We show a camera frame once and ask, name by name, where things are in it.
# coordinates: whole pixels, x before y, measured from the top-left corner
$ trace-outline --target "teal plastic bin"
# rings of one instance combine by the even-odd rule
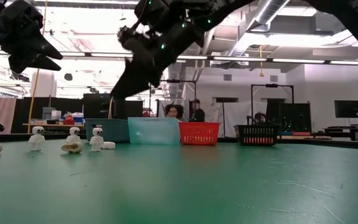
[[[115,143],[129,142],[129,131],[127,120],[122,119],[85,119],[85,131],[88,141],[92,138],[93,128],[103,129],[103,139]]]
[[[131,144],[171,145],[180,143],[175,118],[128,118]]]

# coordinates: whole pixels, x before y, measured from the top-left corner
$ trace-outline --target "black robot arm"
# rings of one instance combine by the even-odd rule
[[[40,33],[44,17],[32,5],[23,0],[14,1],[8,7],[0,3],[0,46],[9,56],[12,71],[21,73],[27,67],[60,70],[48,57],[63,56]]]
[[[203,46],[204,33],[232,11],[254,0],[140,0],[135,7],[138,22],[119,33],[122,46],[133,52],[132,61],[111,96],[123,99],[159,86],[162,72],[193,42]],[[336,16],[358,40],[358,0],[306,0],[319,11]],[[146,34],[135,32],[148,25]]]

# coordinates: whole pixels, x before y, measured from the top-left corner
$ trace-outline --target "black wire basket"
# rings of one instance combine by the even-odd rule
[[[279,125],[254,124],[236,125],[236,137],[243,146],[274,146],[277,140]]]

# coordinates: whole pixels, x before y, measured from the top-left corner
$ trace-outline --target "red basket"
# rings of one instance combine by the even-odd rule
[[[218,141],[220,123],[180,122],[182,144],[213,146]]]

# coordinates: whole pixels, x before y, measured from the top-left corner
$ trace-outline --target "green table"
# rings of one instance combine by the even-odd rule
[[[0,223],[358,223],[358,149],[4,143]]]

